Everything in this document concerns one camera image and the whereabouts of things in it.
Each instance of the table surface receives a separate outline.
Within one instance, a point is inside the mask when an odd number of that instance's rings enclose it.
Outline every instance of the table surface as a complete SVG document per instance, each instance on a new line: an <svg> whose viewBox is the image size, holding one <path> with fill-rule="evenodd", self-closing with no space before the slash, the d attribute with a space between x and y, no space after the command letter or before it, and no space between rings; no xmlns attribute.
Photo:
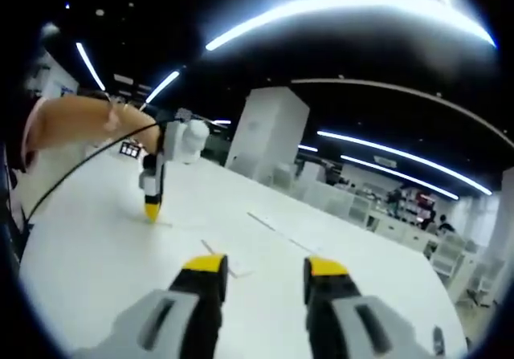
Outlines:
<svg viewBox="0 0 514 359"><path fill-rule="evenodd" d="M63 348L92 347L116 316L209 248L229 255L216 357L310 358L303 259L337 259L365 295L379 296L432 350L466 351L456 311L429 262L391 242L201 159L168 164L156 224L145 219L139 162L100 155L72 175L37 217L20 278Z"/></svg>

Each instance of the human arm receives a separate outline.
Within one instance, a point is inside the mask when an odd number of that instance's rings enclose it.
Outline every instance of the human arm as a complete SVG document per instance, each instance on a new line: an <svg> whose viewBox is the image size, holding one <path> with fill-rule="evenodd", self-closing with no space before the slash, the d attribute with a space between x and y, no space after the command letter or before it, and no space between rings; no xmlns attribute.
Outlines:
<svg viewBox="0 0 514 359"><path fill-rule="evenodd" d="M106 128L114 109L119 124L113 131ZM131 105L111 105L105 100L85 96L62 96L45 101L35 112L27 136L27 152L34 152L73 141L117 139L137 129L155 124L155 120ZM160 129L157 126L134 136L148 153L157 151Z"/></svg>

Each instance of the white pillar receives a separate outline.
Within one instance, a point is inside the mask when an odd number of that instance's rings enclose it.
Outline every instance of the white pillar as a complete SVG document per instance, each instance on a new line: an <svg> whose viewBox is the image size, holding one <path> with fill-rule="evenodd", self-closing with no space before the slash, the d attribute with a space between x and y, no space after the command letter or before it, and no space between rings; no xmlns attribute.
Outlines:
<svg viewBox="0 0 514 359"><path fill-rule="evenodd" d="M505 267L483 303L501 302L514 278L514 168L504 171L500 206L486 253L505 260Z"/></svg>
<svg viewBox="0 0 514 359"><path fill-rule="evenodd" d="M312 181L324 182L324 180L324 167L315 162L306 161L304 164L304 169L298 177L298 181L309 183Z"/></svg>
<svg viewBox="0 0 514 359"><path fill-rule="evenodd" d="M251 159L255 169L249 177L267 182L275 165L294 162L308 114L309 107L289 88L252 90L225 166L235 157Z"/></svg>

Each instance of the black cable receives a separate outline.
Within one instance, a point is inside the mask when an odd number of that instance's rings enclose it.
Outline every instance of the black cable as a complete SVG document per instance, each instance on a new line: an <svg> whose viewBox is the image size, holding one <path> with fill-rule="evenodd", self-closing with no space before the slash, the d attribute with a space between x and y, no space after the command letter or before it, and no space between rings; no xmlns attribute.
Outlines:
<svg viewBox="0 0 514 359"><path fill-rule="evenodd" d="M92 158L96 157L97 155L99 155L100 153L104 152L105 150L113 147L114 145L122 142L123 140L126 140L127 138L129 137L132 137L142 131L145 131L146 129L150 129L152 128L153 126L158 126L160 124L166 124L168 122L170 122L171 120L162 120L162 121L159 121L159 122L156 122L155 124L150 124L148 126L145 126L143 128L140 128L138 130L134 130L133 132L121 137L121 138L118 138L117 140L113 141L112 143L108 144L108 145L105 145L103 148L100 148L98 150L96 150L93 154L91 154L90 156L86 157L84 160L82 160L81 162L79 162L77 165L73 166L73 168L71 168L71 170L69 172L67 172L66 174L64 174L49 190L47 190L47 192L41 196L41 198L36 202L34 208L32 208L31 210L31 213L28 215L27 217L27 220L25 222L25 227L28 226L29 224L29 221L31 220L32 216L34 215L35 211L41 206L41 204L43 204L43 202L48 198L48 196L50 194L52 194L54 192L54 190L56 190L59 185L61 185L64 180L66 180L68 177L70 177L70 175L75 172L80 166L82 166L83 164L85 164L86 162L90 161Z"/></svg>

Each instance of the black ceiling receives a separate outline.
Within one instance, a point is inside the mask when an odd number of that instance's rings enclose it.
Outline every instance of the black ceiling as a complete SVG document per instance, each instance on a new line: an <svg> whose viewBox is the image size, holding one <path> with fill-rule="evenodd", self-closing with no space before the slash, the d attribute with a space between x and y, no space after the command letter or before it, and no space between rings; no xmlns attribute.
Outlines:
<svg viewBox="0 0 514 359"><path fill-rule="evenodd" d="M55 16L60 34L46 46L82 86L97 88L75 49L75 42L82 42L108 91L134 92L134 99L144 99L135 93L138 84L154 88L179 70L181 76L152 104L234 123L252 88L288 85L311 108L304 142L326 157L362 150L341 152L340 145L316 135L319 129L404 149L498 187L500 172L514 165L514 150L469 117L405 93L291 81L342 75L440 92L514 139L507 93L513 40L507 17L502 18L509 0L470 0L497 50L414 18L334 10L271 23L206 52L214 37L286 1L63 0ZM99 9L103 16L96 15ZM134 86L116 82L115 73L133 78ZM402 168L430 174L407 162ZM441 183L458 189L454 182Z"/></svg>

